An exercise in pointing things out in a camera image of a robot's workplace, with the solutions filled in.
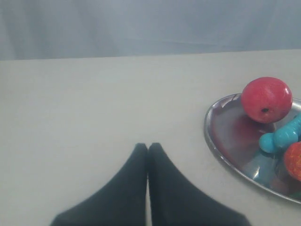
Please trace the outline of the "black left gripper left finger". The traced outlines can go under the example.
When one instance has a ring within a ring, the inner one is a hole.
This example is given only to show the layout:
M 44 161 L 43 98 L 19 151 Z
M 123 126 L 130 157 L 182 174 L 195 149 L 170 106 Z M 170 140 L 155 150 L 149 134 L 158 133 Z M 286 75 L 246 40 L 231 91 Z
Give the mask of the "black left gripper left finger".
M 138 143 L 119 172 L 99 191 L 58 214 L 53 226 L 144 226 L 147 146 Z

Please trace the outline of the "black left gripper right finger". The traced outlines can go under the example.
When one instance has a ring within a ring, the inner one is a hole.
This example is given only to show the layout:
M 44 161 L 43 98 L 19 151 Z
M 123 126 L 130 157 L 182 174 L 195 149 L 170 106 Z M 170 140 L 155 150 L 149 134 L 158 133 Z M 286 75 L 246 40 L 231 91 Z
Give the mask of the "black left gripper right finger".
M 241 213 L 195 187 L 159 143 L 148 151 L 151 220 L 154 226 L 248 226 Z

